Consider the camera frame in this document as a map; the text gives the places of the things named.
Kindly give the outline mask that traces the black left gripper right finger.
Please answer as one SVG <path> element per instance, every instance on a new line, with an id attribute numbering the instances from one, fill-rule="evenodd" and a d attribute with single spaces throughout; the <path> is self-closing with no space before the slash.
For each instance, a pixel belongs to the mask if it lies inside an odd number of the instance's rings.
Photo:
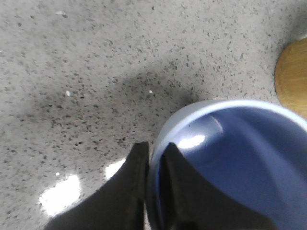
<path id="1" fill-rule="evenodd" d="M 204 179 L 169 143 L 161 157 L 161 226 L 165 230 L 275 230 L 266 216 Z"/>

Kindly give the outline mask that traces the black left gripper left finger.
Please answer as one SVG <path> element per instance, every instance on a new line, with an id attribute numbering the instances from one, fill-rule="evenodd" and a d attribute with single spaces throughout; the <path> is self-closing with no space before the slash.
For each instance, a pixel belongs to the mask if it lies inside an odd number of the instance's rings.
<path id="1" fill-rule="evenodd" d="M 142 230 L 149 143 L 132 146 L 120 169 L 94 194 L 55 216 L 47 230 Z"/>

